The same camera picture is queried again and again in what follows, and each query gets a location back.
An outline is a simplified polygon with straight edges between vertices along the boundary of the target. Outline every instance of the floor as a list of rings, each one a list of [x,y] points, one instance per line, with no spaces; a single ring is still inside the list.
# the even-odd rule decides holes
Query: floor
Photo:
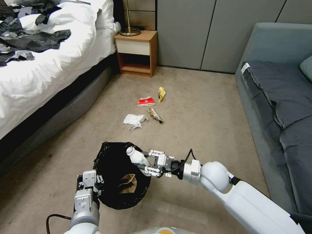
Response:
[[[150,118],[131,133],[123,119],[145,114],[139,98],[166,90]],[[143,150],[185,158],[192,148],[202,163],[219,161],[237,177],[268,195],[263,172],[233,75],[158,67],[152,79],[116,75],[92,108],[79,120],[37,148],[0,178],[0,232],[45,233],[49,214],[71,216],[76,176],[93,166],[101,143],[130,141]],[[51,233],[67,230],[67,220],[52,218]],[[174,226],[204,233],[247,233],[201,186],[177,178],[152,178],[145,198],[134,208],[101,205],[102,233],[131,233]]]

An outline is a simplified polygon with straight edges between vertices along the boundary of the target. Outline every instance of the white bedding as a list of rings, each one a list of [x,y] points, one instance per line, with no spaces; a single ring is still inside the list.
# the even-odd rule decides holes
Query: white bedding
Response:
[[[48,25],[37,27],[38,15],[20,18],[25,30],[53,33],[70,29],[59,50],[32,52],[33,61],[11,61],[0,68],[0,139],[43,106],[80,74],[115,52],[113,0],[88,0],[91,5],[64,2],[52,13]],[[98,9],[102,13],[97,17]]]

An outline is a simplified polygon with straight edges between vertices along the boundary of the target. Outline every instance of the wooden nightstand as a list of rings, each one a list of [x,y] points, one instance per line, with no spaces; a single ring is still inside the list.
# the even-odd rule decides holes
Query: wooden nightstand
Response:
[[[152,77],[157,67],[157,31],[115,36],[121,74]]]

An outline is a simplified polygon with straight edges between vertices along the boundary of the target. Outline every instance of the lamp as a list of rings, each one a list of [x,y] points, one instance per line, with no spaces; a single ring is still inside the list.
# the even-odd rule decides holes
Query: lamp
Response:
[[[141,33],[141,31],[137,28],[132,28],[130,26],[130,19],[129,19],[129,14],[130,14],[130,11],[129,11],[129,3],[128,3],[128,0],[126,1],[126,7],[127,7],[127,19],[128,19],[128,27],[125,28],[125,29],[122,29],[119,33],[120,35],[122,36],[136,36],[136,35],[139,35]]]

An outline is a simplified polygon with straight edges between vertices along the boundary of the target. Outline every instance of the white plastic bottle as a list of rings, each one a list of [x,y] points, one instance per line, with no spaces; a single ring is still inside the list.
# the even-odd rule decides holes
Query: white plastic bottle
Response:
[[[141,164],[144,166],[150,165],[144,154],[137,151],[133,146],[130,146],[126,152],[132,163]]]

